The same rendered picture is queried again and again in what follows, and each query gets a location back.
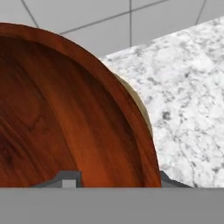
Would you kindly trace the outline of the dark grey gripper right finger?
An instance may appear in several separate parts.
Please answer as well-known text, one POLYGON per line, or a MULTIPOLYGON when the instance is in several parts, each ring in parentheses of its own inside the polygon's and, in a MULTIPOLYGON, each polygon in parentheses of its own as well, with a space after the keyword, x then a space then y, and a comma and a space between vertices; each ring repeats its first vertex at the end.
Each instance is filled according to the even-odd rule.
POLYGON ((185 185, 181 182, 178 182, 176 180, 172 180, 168 177, 168 175, 164 171, 160 171, 161 176, 161 184, 162 187, 184 187, 189 188, 189 185, 185 185))

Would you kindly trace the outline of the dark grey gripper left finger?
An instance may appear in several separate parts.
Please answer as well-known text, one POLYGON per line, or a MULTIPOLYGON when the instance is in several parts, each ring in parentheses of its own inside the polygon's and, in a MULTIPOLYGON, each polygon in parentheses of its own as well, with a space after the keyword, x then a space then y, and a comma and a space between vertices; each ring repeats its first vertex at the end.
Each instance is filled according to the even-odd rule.
POLYGON ((82 187, 80 171, 59 171, 57 175, 46 182, 36 185, 36 188, 77 188, 82 187))

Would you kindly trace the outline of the brown wooden bowl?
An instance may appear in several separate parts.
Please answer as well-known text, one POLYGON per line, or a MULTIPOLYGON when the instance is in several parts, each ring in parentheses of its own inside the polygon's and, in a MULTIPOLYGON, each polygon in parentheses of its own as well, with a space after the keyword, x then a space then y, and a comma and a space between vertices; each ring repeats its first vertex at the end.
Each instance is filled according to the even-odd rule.
POLYGON ((159 187, 147 124, 94 55, 38 28, 0 23, 0 187, 60 171, 83 187, 159 187))

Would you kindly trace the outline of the beige bowl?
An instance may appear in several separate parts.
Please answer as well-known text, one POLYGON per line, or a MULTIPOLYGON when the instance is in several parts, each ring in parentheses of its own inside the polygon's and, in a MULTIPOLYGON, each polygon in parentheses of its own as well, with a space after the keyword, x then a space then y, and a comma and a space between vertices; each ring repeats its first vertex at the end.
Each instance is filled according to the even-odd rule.
POLYGON ((145 120, 147 127, 149 129, 150 135, 153 136, 152 127, 151 127, 151 121, 149 118, 149 114, 147 111, 147 108, 144 106, 144 103, 142 102, 140 96, 138 93, 132 88, 132 86, 125 80, 123 80, 119 75, 115 74, 115 77, 122 83, 122 85, 125 87, 125 89, 129 92, 131 97, 133 98, 134 102, 138 106, 143 119, 145 120))

